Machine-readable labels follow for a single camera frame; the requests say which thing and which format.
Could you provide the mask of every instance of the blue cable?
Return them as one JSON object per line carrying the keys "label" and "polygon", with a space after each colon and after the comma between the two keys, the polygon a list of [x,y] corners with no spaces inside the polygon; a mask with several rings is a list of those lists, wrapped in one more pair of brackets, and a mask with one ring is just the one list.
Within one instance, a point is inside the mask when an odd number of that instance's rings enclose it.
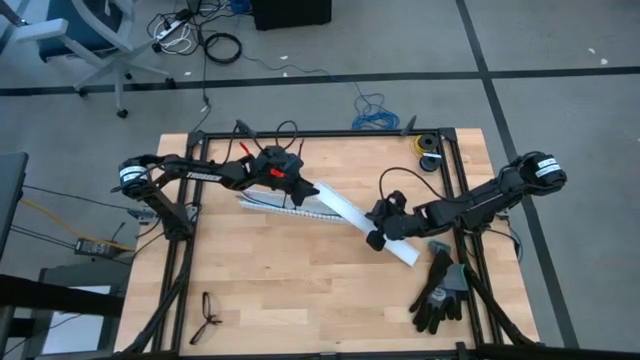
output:
{"label": "blue cable", "polygon": [[[244,53],[242,54],[242,57],[247,60],[257,62],[258,64],[272,71],[279,71],[286,68],[294,68],[305,74],[320,72],[327,75],[331,80],[335,82],[349,83],[349,81],[345,82],[345,81],[340,81],[336,79],[333,75],[329,74],[329,72],[324,69],[305,70],[294,64],[285,64],[280,67],[271,67],[267,65],[264,61],[257,58],[248,57]],[[356,89],[358,90],[358,94],[360,95],[353,102],[353,107],[356,109],[356,112],[358,113],[358,115],[356,116],[355,119],[353,119],[353,122],[351,123],[351,128],[352,129],[364,129],[364,128],[396,129],[400,124],[400,119],[396,114],[385,109],[382,106],[385,100],[384,95],[381,93],[363,94],[362,90],[360,89],[360,85],[358,85],[358,83],[355,81],[353,81],[353,84],[356,86]],[[376,97],[380,99],[379,104],[369,101],[371,98],[376,98]]]}

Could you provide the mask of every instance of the black glove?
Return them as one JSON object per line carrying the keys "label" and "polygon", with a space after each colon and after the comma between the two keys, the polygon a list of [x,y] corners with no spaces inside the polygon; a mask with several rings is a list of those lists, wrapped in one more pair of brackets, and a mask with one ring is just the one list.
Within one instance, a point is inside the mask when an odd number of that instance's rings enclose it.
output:
{"label": "black glove", "polygon": [[[435,240],[429,242],[429,248],[435,255],[439,253],[449,255],[451,253],[449,245]],[[464,277],[464,265],[451,264],[447,268],[447,275],[438,286],[450,293],[448,296],[451,301],[446,307],[449,320],[462,320],[462,301],[467,300],[469,290]]]}
{"label": "black glove", "polygon": [[409,307],[409,311],[415,313],[413,324],[419,332],[429,328],[429,332],[435,334],[438,330],[440,318],[444,320],[446,306],[452,299],[447,296],[444,289],[437,289],[438,285],[447,275],[447,269],[453,264],[453,260],[445,251],[439,251],[427,276],[427,283],[418,295],[416,301]]}
{"label": "black glove", "polygon": [[438,332],[440,321],[444,320],[452,309],[455,291],[446,290],[436,287],[420,305],[420,309],[413,318],[413,324],[416,325],[418,332],[425,329],[430,334],[435,335]]}

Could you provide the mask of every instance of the office chair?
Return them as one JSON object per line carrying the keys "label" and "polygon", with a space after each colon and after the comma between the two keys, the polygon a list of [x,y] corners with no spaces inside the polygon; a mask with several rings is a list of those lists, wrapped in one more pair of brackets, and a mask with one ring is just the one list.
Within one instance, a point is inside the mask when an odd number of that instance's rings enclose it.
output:
{"label": "office chair", "polygon": [[133,25],[132,0],[50,0],[47,21],[16,29],[16,41],[38,41],[40,58],[75,54],[93,65],[96,70],[73,85],[81,97],[87,92],[83,86],[113,74],[115,80],[117,115],[126,118],[122,107],[122,78],[131,80],[130,70],[164,76],[169,88],[176,83],[166,71],[133,62],[155,41],[134,47],[127,39]]}

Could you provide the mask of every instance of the wooden tabletop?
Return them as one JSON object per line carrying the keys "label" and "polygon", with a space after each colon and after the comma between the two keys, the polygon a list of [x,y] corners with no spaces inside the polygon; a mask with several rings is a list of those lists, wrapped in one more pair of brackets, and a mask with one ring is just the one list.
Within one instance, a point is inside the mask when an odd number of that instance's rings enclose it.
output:
{"label": "wooden tabletop", "polygon": [[[482,131],[458,129],[457,134],[469,187],[493,178]],[[380,174],[392,166],[424,174],[444,194],[441,174],[419,169],[409,141],[400,137],[308,138],[302,150],[302,175],[311,182],[329,184],[365,211],[379,197]],[[185,143],[186,135],[163,135],[158,153],[182,155]],[[245,144],[257,153],[254,144]],[[212,141],[208,159],[221,161],[227,145],[228,140]],[[242,155],[240,146],[234,145],[231,159]],[[452,164],[450,170],[455,175]],[[457,179],[452,177],[452,182],[457,184]],[[178,183],[166,186],[165,193],[175,197]],[[383,187],[385,193],[401,190],[408,208],[436,199],[407,173],[390,172]],[[181,355],[449,350],[458,341],[473,347],[466,310],[462,321],[441,323],[437,335],[417,333],[411,324],[408,307],[424,286],[431,261],[427,239],[409,240],[422,252],[410,268],[388,252],[371,250],[364,234],[353,226],[244,209],[236,193],[215,183],[204,185],[202,205]],[[509,231],[500,221],[492,226]],[[142,238],[138,247],[160,231]],[[496,300],[526,336],[537,339],[511,240],[494,233],[482,238]],[[451,232],[436,239],[454,244]],[[116,349],[131,343],[154,311],[167,249],[168,242],[159,239],[137,256]],[[204,322],[203,291],[212,294],[214,311],[224,323],[209,327],[198,345],[189,345]],[[174,311],[167,316],[165,347]],[[482,305],[480,313],[485,338],[490,340]]]}

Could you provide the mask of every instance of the extension cord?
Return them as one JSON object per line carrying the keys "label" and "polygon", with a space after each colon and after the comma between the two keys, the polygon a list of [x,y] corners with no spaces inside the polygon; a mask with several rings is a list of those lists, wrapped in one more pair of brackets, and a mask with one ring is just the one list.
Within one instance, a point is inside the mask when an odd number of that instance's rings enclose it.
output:
{"label": "extension cord", "polygon": [[169,27],[169,29],[161,31],[160,34],[156,36],[156,40],[162,41],[164,38],[166,38],[167,36],[171,35],[171,33],[176,31],[176,29],[178,29],[180,26],[184,25],[185,22],[186,20],[175,20],[171,24],[171,27]]}

